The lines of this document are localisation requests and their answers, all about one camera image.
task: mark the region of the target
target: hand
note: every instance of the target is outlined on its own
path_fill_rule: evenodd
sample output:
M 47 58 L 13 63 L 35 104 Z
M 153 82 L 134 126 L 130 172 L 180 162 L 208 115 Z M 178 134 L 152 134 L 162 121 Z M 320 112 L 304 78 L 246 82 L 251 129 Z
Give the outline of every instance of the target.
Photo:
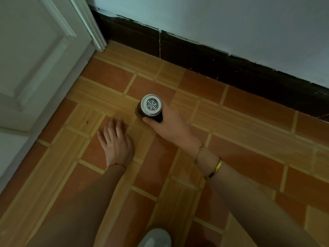
M 179 111 L 172 110 L 165 102 L 163 102 L 162 116 L 161 123 L 147 117 L 144 117 L 143 121 L 153 127 L 165 140 L 179 147 L 182 147 L 185 141 L 193 137 L 186 120 L 182 118 Z
M 134 148 L 131 138 L 122 131 L 122 120 L 114 129 L 113 119 L 104 125 L 104 136 L 97 131 L 98 139 L 104 149 L 106 166 L 119 163 L 128 166 L 133 158 Z

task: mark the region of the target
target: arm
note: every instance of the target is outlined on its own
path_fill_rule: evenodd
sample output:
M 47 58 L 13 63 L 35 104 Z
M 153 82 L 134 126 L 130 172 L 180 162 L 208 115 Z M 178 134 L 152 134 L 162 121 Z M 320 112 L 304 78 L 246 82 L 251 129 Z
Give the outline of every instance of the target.
M 104 127 L 104 136 L 97 132 L 107 166 L 114 163 L 127 166 L 131 162 L 132 142 L 122 132 L 121 125 L 122 121 L 119 121 L 114 129 L 111 120 Z M 120 165 L 108 168 L 98 180 L 42 225 L 27 246 L 93 246 L 115 187 L 124 172 L 125 168 Z
M 143 120 L 164 139 L 195 159 L 201 141 L 191 135 L 188 124 L 178 111 L 171 110 L 164 103 L 162 114 L 162 123 L 149 118 Z M 207 177 L 218 163 L 219 157 L 207 148 L 200 151 L 197 166 L 204 176 Z M 277 204 L 225 162 L 208 182 L 258 246 L 319 246 Z

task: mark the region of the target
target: bangle bracelet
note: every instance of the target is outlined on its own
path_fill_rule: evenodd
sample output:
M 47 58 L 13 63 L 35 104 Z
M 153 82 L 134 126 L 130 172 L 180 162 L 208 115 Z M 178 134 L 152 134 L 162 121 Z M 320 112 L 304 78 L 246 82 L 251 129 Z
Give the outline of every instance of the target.
M 111 166 L 122 166 L 123 168 L 127 169 L 126 166 L 124 166 L 124 165 L 122 165 L 122 164 L 119 164 L 119 163 L 115 163 L 115 164 L 109 165 L 109 166 L 106 168 L 106 170 L 107 170 L 109 167 L 111 167 Z
M 209 174 L 209 176 L 205 179 L 208 180 L 208 179 L 212 178 L 217 173 L 217 171 L 220 168 L 220 166 L 222 165 L 222 163 L 223 163 L 223 159 L 220 158 L 220 161 L 219 161 L 218 165 L 216 166 L 215 170 L 211 174 Z
M 195 160 L 194 160 L 194 163 L 195 163 L 195 164 L 198 163 L 198 157 L 199 157 L 199 154 L 200 154 L 201 150 L 204 148 L 204 146 L 205 146 L 204 143 L 201 142 L 201 146 L 199 147 L 199 152 L 198 152 L 198 154 L 196 155 L 196 158 L 195 158 Z

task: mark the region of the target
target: red string bracelet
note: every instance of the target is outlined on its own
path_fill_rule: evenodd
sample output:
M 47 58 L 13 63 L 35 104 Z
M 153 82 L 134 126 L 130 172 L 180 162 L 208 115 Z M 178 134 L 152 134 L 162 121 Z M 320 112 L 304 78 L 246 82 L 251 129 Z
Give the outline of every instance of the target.
M 124 165 L 122 165 L 122 164 L 114 163 L 114 164 L 112 164 L 112 165 L 109 165 L 109 166 L 106 168 L 106 170 L 107 170 L 109 167 L 111 167 L 111 166 L 122 166 L 122 167 L 124 167 L 125 169 L 127 169 L 127 167 L 124 166 Z

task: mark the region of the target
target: floor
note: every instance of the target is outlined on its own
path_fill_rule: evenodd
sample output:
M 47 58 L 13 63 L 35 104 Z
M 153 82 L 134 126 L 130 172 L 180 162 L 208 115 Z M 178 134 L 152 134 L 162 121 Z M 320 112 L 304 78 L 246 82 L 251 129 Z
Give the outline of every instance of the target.
M 102 175 L 95 132 L 108 116 L 123 118 L 135 155 L 95 246 L 136 246 L 152 226 L 168 229 L 174 246 L 255 246 L 192 160 L 136 118 L 148 93 L 329 247 L 328 123 L 115 42 L 95 53 L 1 194 L 1 246 L 24 246 Z

